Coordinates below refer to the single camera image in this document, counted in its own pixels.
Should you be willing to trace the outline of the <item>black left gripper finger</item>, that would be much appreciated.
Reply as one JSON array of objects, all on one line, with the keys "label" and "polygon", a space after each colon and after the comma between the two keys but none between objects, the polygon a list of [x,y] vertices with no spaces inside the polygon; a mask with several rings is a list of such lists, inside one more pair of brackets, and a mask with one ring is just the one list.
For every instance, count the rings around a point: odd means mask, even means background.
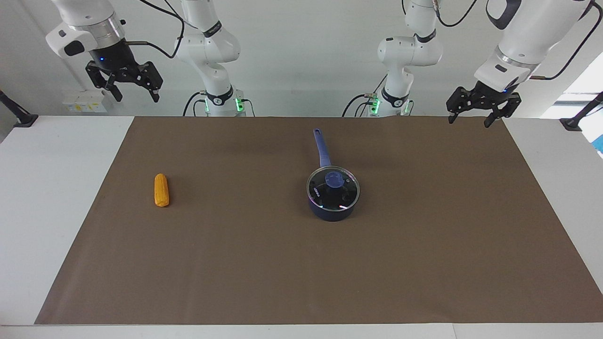
[{"label": "black left gripper finger", "polygon": [[475,91],[458,87],[447,100],[448,122],[454,124],[459,114],[474,109]]},{"label": "black left gripper finger", "polygon": [[489,103],[487,109],[490,109],[491,113],[485,118],[484,127],[489,128],[496,120],[511,117],[520,104],[520,94],[511,94],[507,99],[500,103]]}]

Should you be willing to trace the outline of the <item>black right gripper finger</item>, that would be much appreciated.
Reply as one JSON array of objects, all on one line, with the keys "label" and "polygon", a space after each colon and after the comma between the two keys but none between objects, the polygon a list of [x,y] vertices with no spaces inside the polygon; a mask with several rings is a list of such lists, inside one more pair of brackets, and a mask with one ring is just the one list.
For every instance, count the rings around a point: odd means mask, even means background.
[{"label": "black right gripper finger", "polygon": [[163,85],[163,78],[153,62],[149,61],[137,66],[136,84],[148,90],[153,102],[158,103],[159,90]]},{"label": "black right gripper finger", "polygon": [[108,79],[105,79],[102,69],[99,68],[94,61],[89,61],[86,65],[86,73],[96,88],[110,92],[117,102],[122,101],[122,92],[118,89],[118,86],[116,86],[115,76],[111,72],[108,73]]}]

